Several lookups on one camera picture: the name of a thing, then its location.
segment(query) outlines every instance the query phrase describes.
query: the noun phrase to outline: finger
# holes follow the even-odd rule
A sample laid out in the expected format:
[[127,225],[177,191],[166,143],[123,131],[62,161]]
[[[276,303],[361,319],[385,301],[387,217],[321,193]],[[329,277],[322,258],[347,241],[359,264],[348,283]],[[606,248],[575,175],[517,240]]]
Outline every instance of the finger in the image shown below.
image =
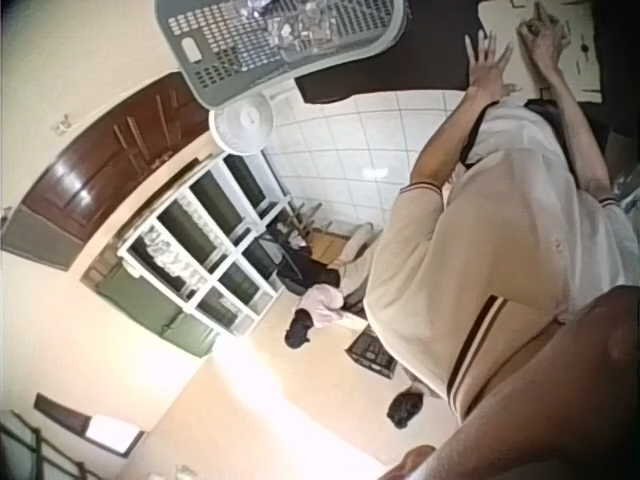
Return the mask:
[[476,54],[473,51],[473,45],[469,35],[464,36],[464,46],[467,49],[467,57],[469,58],[469,67],[473,67],[476,64]]
[[494,32],[489,34],[489,49],[487,51],[487,59],[490,63],[496,61],[496,44],[498,42],[498,38]]
[[506,97],[512,93],[519,92],[520,90],[522,90],[521,86],[516,85],[515,83],[507,83],[502,86],[502,95]]
[[504,69],[507,68],[509,64],[509,60],[511,60],[511,54],[513,53],[513,43],[509,42],[500,55],[500,59],[498,60],[498,67],[501,71],[504,72]]
[[484,31],[478,30],[478,63],[487,61],[487,45],[484,42]]
[[540,20],[547,27],[550,27],[551,18],[550,18],[549,12],[547,12],[547,9],[544,8],[544,5],[540,0],[536,2],[535,10],[536,10],[535,18]]
[[525,22],[525,25],[529,29],[529,33],[531,33],[534,37],[540,35],[542,28],[544,27],[544,23],[535,18],[531,18]]
[[525,43],[529,44],[533,40],[533,35],[529,31],[529,27],[527,26],[526,22],[524,21],[520,22],[520,25],[518,25],[517,31],[518,31],[518,34],[522,37],[522,39],[525,41]]
[[549,18],[549,23],[551,25],[558,25],[560,23],[560,19],[558,17],[556,17],[555,15],[548,13],[548,18]]

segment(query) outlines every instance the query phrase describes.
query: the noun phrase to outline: window frame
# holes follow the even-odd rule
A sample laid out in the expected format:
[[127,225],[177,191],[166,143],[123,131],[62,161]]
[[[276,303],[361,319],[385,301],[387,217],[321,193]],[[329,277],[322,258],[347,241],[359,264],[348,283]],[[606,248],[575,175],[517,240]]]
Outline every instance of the window frame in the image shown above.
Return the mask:
[[[83,421],[82,427],[81,428],[75,427],[73,424],[76,422],[65,423],[62,418],[64,414],[63,415],[54,414],[52,411],[48,409],[47,405],[51,405],[61,411],[64,411],[64,414],[66,415],[70,415],[70,416],[72,415],[72,416],[76,416],[77,419],[82,419]],[[138,445],[138,442],[140,442],[140,440],[146,433],[144,430],[140,430],[138,428],[139,430],[138,434],[133,438],[133,440],[131,440],[131,443],[129,443],[129,446],[127,447],[127,449],[124,452],[119,452],[109,447],[108,445],[105,445],[104,443],[100,443],[97,440],[94,440],[93,438],[86,436],[87,430],[89,429],[89,425],[91,424],[91,419],[93,418],[92,416],[86,415],[84,413],[78,412],[77,410],[74,410],[65,405],[62,405],[61,403],[58,403],[55,400],[52,400],[50,397],[47,397],[46,395],[43,395],[40,392],[36,393],[36,398],[33,402],[33,408],[37,412],[44,415],[47,419],[51,420],[53,423],[58,425],[59,427],[65,429],[70,433],[73,433],[75,436],[81,438],[85,442],[88,442],[102,450],[105,450],[113,455],[117,455],[118,457],[121,457],[121,458],[129,458],[129,455],[131,455],[131,452],[136,448],[136,446]]]

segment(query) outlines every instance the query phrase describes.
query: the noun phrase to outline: white tile wall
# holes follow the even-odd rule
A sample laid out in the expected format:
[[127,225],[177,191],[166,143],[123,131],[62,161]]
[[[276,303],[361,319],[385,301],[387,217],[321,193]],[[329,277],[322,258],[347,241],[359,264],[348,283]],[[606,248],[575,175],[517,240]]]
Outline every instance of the white tile wall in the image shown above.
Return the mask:
[[317,218],[334,231],[384,227],[418,153],[462,95],[384,92],[321,106],[296,92],[275,105],[267,157],[294,199],[322,202]]

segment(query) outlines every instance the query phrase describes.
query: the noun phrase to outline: sunlight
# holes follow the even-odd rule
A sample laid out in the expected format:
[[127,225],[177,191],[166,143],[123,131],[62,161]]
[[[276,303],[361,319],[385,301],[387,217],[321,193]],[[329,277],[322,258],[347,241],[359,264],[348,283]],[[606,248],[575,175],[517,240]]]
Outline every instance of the sunlight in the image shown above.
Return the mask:
[[383,472],[380,463],[289,402],[277,378],[247,341],[221,342],[214,352],[238,400],[269,421],[305,479],[370,480]]

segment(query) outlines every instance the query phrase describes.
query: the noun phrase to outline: cabinet door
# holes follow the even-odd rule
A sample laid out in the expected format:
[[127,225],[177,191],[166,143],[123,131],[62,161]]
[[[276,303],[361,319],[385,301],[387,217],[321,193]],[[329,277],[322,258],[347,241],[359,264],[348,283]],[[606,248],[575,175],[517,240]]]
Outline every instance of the cabinet door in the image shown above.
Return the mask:
[[24,198],[33,212],[86,242],[154,170],[207,131],[207,110],[182,75],[135,93],[81,133]]
[[170,95],[180,143],[188,145],[209,130],[209,110],[198,103],[182,76],[172,79]]
[[39,178],[24,204],[70,235],[87,241],[148,176],[140,152],[106,118],[66,148]]

